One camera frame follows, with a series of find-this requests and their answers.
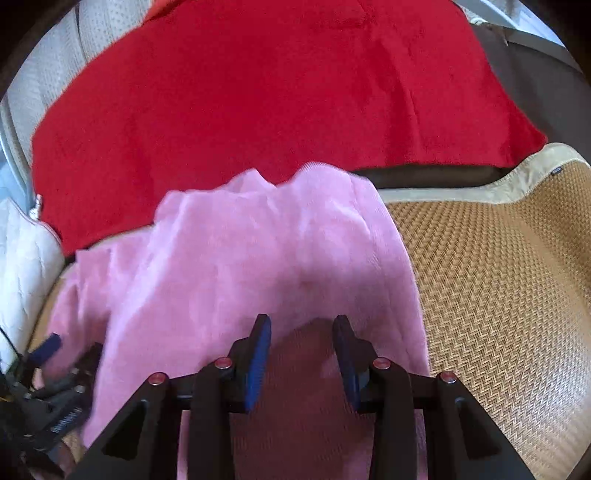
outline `red blanket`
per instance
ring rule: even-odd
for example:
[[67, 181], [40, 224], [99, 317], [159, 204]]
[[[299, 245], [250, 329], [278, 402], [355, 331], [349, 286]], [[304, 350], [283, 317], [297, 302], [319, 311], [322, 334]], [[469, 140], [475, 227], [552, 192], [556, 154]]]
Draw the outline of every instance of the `red blanket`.
[[512, 167], [544, 143], [451, 1], [187, 0], [82, 71], [33, 171], [70, 254], [247, 168]]

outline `woven mat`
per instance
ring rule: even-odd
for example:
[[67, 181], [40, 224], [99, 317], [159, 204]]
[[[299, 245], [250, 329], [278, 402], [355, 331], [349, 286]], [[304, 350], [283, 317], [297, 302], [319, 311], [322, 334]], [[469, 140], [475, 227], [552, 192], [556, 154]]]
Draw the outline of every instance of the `woven mat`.
[[417, 276], [432, 374], [462, 381], [538, 480], [591, 443], [591, 170], [516, 203], [388, 205]]

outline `pink cloth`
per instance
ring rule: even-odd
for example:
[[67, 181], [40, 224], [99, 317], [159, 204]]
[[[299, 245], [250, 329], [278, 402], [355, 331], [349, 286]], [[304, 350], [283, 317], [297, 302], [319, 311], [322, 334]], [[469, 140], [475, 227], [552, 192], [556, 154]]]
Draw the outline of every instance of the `pink cloth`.
[[277, 187], [250, 170], [214, 191], [169, 192], [152, 228], [76, 259], [50, 322], [63, 347], [44, 373], [104, 342], [86, 445], [150, 373], [198, 371], [258, 313], [271, 316], [272, 344], [255, 411], [232, 420], [242, 479], [367, 478], [373, 418], [346, 404], [335, 316], [428, 375], [402, 239], [373, 185], [334, 167], [308, 165]]

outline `beige mat border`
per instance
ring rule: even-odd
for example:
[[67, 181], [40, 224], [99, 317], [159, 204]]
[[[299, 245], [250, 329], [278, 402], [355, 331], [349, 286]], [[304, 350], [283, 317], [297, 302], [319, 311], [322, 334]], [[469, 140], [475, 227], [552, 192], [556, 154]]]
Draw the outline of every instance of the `beige mat border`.
[[557, 168], [578, 161], [589, 166], [574, 148], [562, 143], [546, 145], [527, 157], [506, 176], [482, 187], [461, 189], [382, 189], [384, 203], [396, 202], [481, 202], [514, 203], [523, 199]]

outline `white zipper pull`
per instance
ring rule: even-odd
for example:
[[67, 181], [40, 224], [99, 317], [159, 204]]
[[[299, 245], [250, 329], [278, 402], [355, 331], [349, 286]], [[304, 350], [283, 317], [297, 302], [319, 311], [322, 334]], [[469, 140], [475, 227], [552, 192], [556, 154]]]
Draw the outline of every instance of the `white zipper pull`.
[[31, 217], [36, 222], [39, 221], [41, 217], [41, 208], [43, 207], [43, 197], [39, 194], [35, 195], [35, 206], [29, 210], [29, 217]]

